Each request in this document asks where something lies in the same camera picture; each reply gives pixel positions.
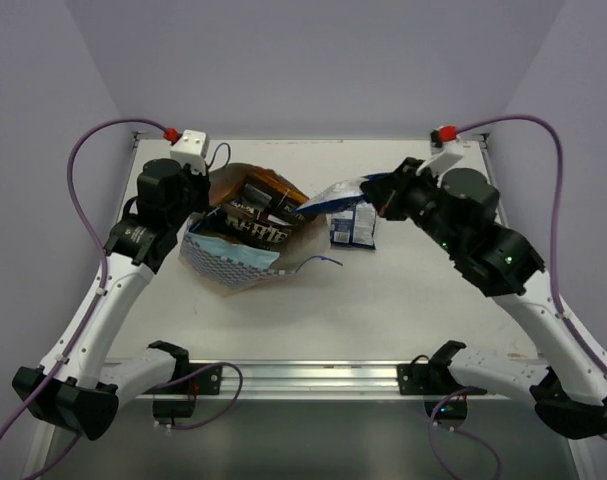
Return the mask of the blue white snack bag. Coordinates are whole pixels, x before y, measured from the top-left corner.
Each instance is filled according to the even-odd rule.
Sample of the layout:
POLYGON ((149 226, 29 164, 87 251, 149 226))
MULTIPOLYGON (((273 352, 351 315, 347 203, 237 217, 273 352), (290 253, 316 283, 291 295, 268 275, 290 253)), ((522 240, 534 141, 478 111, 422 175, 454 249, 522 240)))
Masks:
POLYGON ((332 214, 347 211, 360 203, 381 207, 394 192, 390 176, 390 172, 384 172, 339 181, 311 197, 294 212, 332 214))

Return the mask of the dark blue snack bag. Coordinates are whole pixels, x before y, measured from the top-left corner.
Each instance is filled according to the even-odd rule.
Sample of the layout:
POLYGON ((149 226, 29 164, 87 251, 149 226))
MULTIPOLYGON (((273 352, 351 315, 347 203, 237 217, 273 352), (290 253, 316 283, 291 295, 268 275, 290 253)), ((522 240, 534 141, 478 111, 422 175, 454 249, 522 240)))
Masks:
POLYGON ((369 203, 330 215, 330 243, 333 246, 375 250, 377 213, 369 203))

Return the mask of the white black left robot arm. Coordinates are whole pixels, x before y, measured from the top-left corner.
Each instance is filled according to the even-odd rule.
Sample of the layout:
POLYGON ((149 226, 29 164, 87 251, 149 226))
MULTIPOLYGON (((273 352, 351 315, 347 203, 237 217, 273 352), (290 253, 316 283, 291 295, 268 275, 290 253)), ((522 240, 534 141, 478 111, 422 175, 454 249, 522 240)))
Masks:
POLYGON ((88 440, 100 438, 120 407, 159 385, 184 390, 191 379, 187 350, 151 343, 133 360, 105 367, 125 318, 178 243, 194 213, 209 208, 205 165, 169 158, 147 162, 137 177, 137 194, 103 247, 104 259, 72 321, 35 368, 21 367, 12 387, 32 416, 88 440))

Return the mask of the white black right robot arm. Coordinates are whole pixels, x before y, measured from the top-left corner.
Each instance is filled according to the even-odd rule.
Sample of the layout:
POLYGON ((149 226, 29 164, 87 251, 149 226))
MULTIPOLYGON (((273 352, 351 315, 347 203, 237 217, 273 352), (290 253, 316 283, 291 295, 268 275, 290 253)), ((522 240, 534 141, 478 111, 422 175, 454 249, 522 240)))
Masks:
POLYGON ((554 303, 550 273, 520 233, 495 219, 499 191, 480 172, 433 174, 407 158, 362 186, 386 220, 409 219, 449 256, 462 278, 516 321, 542 354, 541 364, 500 358, 450 340, 423 378, 440 392, 470 388, 532 407, 569 439, 607 434, 607 353, 554 303))

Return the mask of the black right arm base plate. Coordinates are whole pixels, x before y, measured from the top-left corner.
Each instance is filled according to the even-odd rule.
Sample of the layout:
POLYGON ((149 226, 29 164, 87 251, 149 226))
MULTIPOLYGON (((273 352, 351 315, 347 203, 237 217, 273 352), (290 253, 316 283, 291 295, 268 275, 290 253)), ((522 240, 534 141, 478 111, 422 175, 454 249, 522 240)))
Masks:
POLYGON ((441 398, 463 389, 447 371, 442 372, 427 362, 418 361, 398 364, 396 375, 399 393, 403 396, 423 397, 426 415, 430 416, 435 411, 435 420, 443 425, 461 426, 469 413, 468 396, 486 394, 482 389, 473 389, 470 394, 453 397, 436 409, 441 398))

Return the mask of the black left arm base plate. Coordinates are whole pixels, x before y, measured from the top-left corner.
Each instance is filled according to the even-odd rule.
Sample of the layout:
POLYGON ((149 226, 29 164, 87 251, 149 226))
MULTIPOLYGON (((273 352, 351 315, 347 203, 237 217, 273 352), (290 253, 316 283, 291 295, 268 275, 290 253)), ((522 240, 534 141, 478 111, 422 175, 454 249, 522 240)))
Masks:
POLYGON ((222 366, 188 363, 173 379, 182 378, 204 367, 204 372, 186 382, 152 391, 152 415, 156 421, 174 424, 178 419, 190 418, 195 413, 199 397, 220 393, 222 366))

